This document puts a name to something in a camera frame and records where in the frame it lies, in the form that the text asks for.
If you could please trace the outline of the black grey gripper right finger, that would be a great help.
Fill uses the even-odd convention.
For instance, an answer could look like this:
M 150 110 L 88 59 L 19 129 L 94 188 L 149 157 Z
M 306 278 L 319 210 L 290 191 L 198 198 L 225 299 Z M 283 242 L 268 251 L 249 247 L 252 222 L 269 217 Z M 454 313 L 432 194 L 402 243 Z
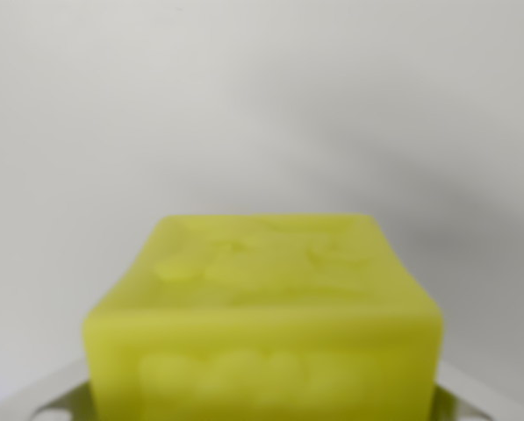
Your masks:
M 432 419 L 524 421 L 524 406 L 449 363 L 441 362 Z

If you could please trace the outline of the black grey gripper left finger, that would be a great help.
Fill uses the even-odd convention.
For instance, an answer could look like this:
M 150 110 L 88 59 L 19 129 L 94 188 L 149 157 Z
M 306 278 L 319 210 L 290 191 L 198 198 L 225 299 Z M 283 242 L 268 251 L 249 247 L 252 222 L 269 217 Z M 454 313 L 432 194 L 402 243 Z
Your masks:
M 0 420 L 35 420 L 48 411 L 65 420 L 95 420 L 88 380 L 85 360 L 74 361 L 0 401 Z

